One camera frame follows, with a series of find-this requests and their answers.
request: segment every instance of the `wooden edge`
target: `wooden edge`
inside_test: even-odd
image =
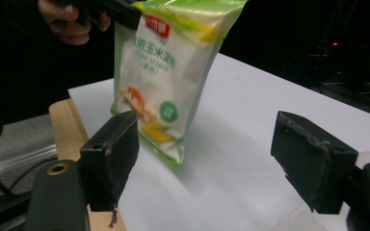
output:
[[[52,104],[49,107],[50,120],[55,134],[55,143],[59,160],[77,161],[80,148],[89,140],[80,116],[71,99]],[[116,230],[126,231],[121,214],[118,211],[117,224],[109,227],[111,212],[92,212],[88,206],[90,227],[92,231]]]

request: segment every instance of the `corn flour bag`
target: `corn flour bag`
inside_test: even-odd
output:
[[[113,115],[136,110],[140,137],[171,167],[226,34],[247,0],[148,0],[137,31],[116,25]]]

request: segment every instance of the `red logo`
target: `red logo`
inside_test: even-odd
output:
[[[167,38],[170,35],[170,25],[158,17],[147,15],[145,17],[145,25],[162,38]]]

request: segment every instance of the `finger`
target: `finger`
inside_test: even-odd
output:
[[[49,27],[57,37],[84,36],[92,28],[90,23],[81,25],[77,22],[55,21],[49,24]]]
[[[59,39],[69,45],[84,45],[90,40],[90,36],[85,34],[83,36],[59,37]]]
[[[79,16],[79,10],[76,7],[70,4],[59,5],[53,0],[39,0],[38,8],[46,23],[55,20],[74,21]]]
[[[100,31],[104,32],[111,25],[111,18],[106,12],[104,12],[101,14],[99,18],[92,18],[92,22],[94,22],[97,25]]]

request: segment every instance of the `white surface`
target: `white surface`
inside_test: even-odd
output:
[[[89,137],[111,117],[113,87],[107,80],[69,90]],[[141,143],[119,201],[128,230],[281,230],[298,219],[347,230],[345,205],[340,216],[303,216],[308,208],[270,154],[278,111],[304,116],[349,144],[361,153],[360,167],[370,162],[370,114],[219,54],[182,167],[170,169]]]

